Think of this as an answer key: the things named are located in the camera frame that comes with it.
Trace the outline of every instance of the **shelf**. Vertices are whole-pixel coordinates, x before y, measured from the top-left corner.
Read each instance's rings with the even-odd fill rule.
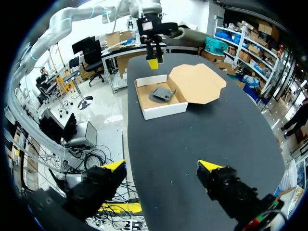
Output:
[[[267,53],[269,53],[271,56],[273,56],[274,58],[277,58],[277,55],[274,54],[273,52],[271,52],[269,49],[267,49],[265,46],[262,46],[260,43],[257,43],[256,41],[253,41],[251,38],[245,37],[246,40],[256,44],[257,46],[261,47],[262,49],[264,49]]]
[[[254,56],[255,58],[259,59],[262,63],[264,63],[266,66],[268,66],[271,70],[273,70],[274,68],[269,65],[267,62],[265,62],[263,59],[261,59],[261,57],[257,56],[255,53],[253,53],[252,51],[242,47],[242,50],[246,51],[247,53],[251,54],[252,56]]]
[[[220,39],[220,40],[222,40],[222,41],[224,41],[224,42],[227,42],[227,43],[229,43],[229,44],[232,44],[233,46],[236,46],[236,47],[239,46],[239,45],[237,45],[236,43],[231,42],[231,41],[229,41],[229,40],[226,40],[226,39],[224,39],[224,38],[220,38],[220,37],[217,37],[217,36],[214,36],[214,38]]]
[[[230,56],[231,58],[235,59],[235,56],[229,54],[228,52],[224,51],[224,53],[225,53],[226,55]]]
[[[265,81],[268,81],[268,79],[261,73],[259,72],[257,69],[255,69],[255,67],[253,67],[251,64],[249,64],[248,62],[244,61],[243,59],[241,59],[239,57],[239,60],[241,60],[244,64],[246,64],[247,66],[249,66],[251,69],[253,69],[258,75],[260,75]]]
[[[237,31],[234,31],[234,30],[230,30],[230,29],[227,29],[227,28],[220,27],[220,26],[217,26],[216,29],[226,30],[226,31],[229,31],[229,32],[234,33],[234,34],[241,35],[241,32],[237,32]]]

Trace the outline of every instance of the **computer monitor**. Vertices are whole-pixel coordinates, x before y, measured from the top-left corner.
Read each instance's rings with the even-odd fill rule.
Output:
[[[72,45],[73,53],[77,54],[80,51],[84,51],[89,46],[89,44],[91,44],[94,41],[95,41],[95,37],[93,36],[93,37],[84,38],[83,40],[73,44]]]

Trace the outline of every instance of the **metal shelving unit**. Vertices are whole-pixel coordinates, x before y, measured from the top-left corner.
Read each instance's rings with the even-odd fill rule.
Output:
[[[231,55],[230,53],[228,53],[228,52],[226,52],[226,51],[224,51],[224,53],[225,53],[226,55],[230,56],[231,58],[235,59],[235,56],[234,56],[234,55]]]
[[[216,20],[214,34],[216,33],[217,30],[225,30],[225,31],[228,31],[228,32],[233,33],[233,34],[241,35],[241,39],[240,39],[240,43],[239,44],[236,44],[236,43],[234,43],[232,41],[229,41],[227,39],[224,39],[224,38],[219,38],[217,36],[214,36],[214,38],[219,39],[221,41],[224,41],[224,42],[226,42],[228,44],[231,44],[231,45],[237,47],[237,53],[236,53],[235,56],[227,53],[226,51],[224,51],[224,54],[226,54],[229,57],[234,59],[234,62],[233,62],[234,65],[238,65],[238,62],[242,62],[246,66],[251,68],[253,71],[255,71],[257,75],[259,75],[261,78],[263,78],[266,81],[266,84],[265,84],[264,88],[262,89],[261,94],[264,94],[266,91],[270,90],[270,88],[274,85],[274,84],[271,84],[271,80],[273,78],[273,75],[275,74],[275,71],[276,71],[276,68],[277,68],[278,62],[279,62],[279,59],[278,59],[277,55],[274,54],[272,51],[270,51],[268,48],[266,48],[263,45],[259,44],[258,42],[253,41],[251,38],[249,38],[247,36],[247,33],[244,32],[244,31],[237,32],[237,31],[234,31],[234,30],[231,30],[231,29],[223,28],[221,26],[217,26],[217,20]],[[265,62],[264,60],[261,59],[261,57],[259,57],[258,55],[254,54],[252,51],[250,51],[250,50],[246,49],[245,47],[243,47],[243,43],[244,43],[245,40],[249,41],[250,43],[256,44],[257,46],[261,47],[264,51],[266,51],[268,54],[273,56],[276,59],[274,66],[272,66],[269,63]],[[251,64],[249,64],[248,62],[245,62],[243,59],[241,59],[239,57],[240,51],[244,51],[244,52],[250,54],[251,56],[253,56],[254,58],[258,59],[260,62],[264,63],[266,65],[266,67],[268,67],[271,70],[270,76],[269,77],[264,76],[261,72],[259,72],[257,69],[255,69]]]

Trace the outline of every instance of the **person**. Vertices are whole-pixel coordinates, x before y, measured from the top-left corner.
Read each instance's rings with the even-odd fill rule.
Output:
[[[303,106],[299,108],[296,114],[287,122],[282,128],[281,131],[288,130],[290,126],[295,124],[295,126],[285,133],[284,137],[287,138],[293,135],[297,130],[304,126],[308,119],[308,98],[305,98],[302,102]]]

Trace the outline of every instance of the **blue storage box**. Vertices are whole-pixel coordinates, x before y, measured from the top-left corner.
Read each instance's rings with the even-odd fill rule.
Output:
[[[205,50],[213,54],[223,54],[223,49],[217,49],[209,44],[206,44]]]
[[[206,37],[205,43],[207,45],[213,46],[214,48],[221,49],[223,51],[226,50],[228,47],[227,43],[222,42],[215,38],[210,38],[210,37]]]

